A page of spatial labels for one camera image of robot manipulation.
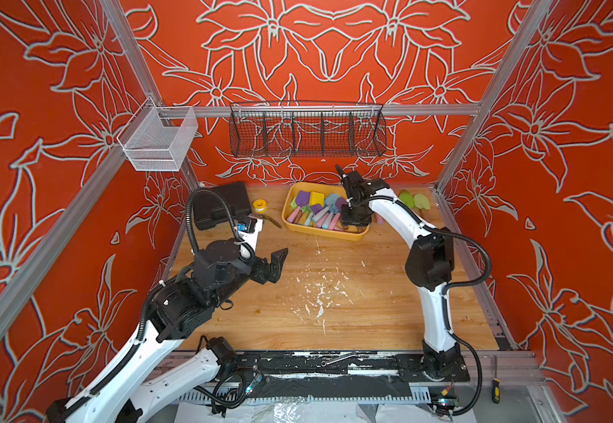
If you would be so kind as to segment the pale green shovel wooden handle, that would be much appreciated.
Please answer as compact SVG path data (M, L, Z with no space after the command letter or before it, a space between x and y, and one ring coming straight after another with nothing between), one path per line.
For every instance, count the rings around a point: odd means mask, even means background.
M413 196L414 207L419 210L430 210L432 208L431 200L424 194L418 193Z

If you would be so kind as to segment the yellow shovel purple handle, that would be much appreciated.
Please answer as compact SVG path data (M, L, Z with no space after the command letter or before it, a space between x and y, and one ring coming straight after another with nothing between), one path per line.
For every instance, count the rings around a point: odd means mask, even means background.
M310 213L308 215L308 219L306 220L306 224L309 226L311 222L314 220L315 216L320 213L324 208L324 194L318 191L311 191L309 198L309 210Z

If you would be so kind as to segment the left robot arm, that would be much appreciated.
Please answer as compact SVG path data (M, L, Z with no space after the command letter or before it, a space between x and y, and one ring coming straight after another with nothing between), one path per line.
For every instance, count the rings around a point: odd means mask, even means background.
M223 208L230 239L212 241L205 248L198 245L193 218L199 197L213 198ZM261 229L255 219L247 219L239 229L225 198L212 189L190 194L185 220L193 262L147 294L137 328L120 352L81 393L53 402L46 412L48 421L144 422L190 390L208 398L214 412L245 402L248 370L238 367L238 355L222 337L206 340L178 368L155 379L149 376L246 282L277 283L288 251L277 250L270 259L257 257Z

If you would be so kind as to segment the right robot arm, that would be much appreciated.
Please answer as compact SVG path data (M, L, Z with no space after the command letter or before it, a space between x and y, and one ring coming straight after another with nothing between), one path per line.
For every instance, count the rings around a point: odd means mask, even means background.
M450 291L457 287L475 287L491 275L493 265L487 251L466 235L438 228L421 218L407 206L382 179L366 180L357 171L346 172L336 166L345 189L346 204L342 206L341 222L345 227L367 227L373 215L379 215L403 238L409 248L404 269L417 287L424 317L422 371L432 381L440 382L463 364L461 348L473 355L476 364L475 393L466 405L431 405L431 412L454 419L470 412L483 389L483 366L475 348L455 332L450 311ZM484 271L472 280L452 282L454 271L454 242L472 244L484 259Z

